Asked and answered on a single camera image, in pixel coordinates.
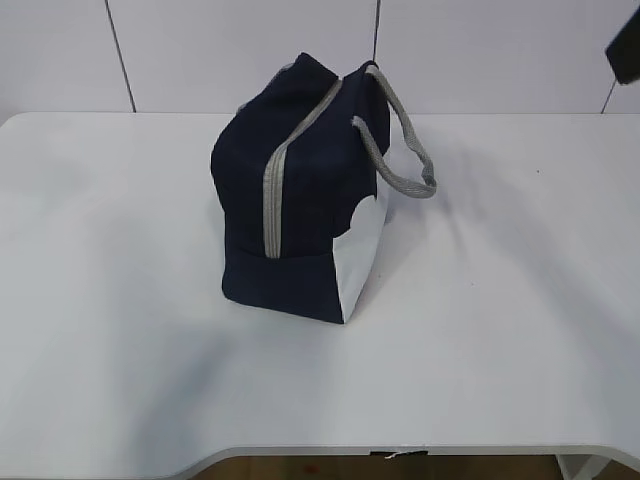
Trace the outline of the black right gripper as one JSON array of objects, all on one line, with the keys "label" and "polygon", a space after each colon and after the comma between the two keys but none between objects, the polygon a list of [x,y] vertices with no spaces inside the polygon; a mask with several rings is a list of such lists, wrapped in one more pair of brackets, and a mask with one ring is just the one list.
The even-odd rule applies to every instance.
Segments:
[{"label": "black right gripper", "polygon": [[621,85],[631,84],[640,76],[640,12],[635,12],[607,46],[605,55]]}]

